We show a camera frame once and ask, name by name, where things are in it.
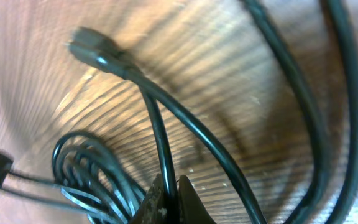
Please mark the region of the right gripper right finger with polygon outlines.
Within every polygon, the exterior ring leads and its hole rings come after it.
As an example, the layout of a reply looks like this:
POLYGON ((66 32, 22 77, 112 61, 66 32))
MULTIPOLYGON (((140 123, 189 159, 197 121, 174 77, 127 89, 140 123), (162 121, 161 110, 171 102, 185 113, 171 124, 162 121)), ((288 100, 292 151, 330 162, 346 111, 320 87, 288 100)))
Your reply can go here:
POLYGON ((200 200, 189 178, 179 178, 180 222, 183 224, 216 224, 200 200))

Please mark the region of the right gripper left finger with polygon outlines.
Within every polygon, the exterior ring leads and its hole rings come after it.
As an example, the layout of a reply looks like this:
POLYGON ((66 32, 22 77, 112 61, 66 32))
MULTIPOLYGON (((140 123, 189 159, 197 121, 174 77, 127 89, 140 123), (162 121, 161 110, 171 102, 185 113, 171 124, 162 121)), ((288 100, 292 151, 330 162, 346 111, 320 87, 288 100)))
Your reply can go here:
POLYGON ((162 175, 157 174, 146 196, 129 224, 164 224, 168 210, 165 208, 162 175))

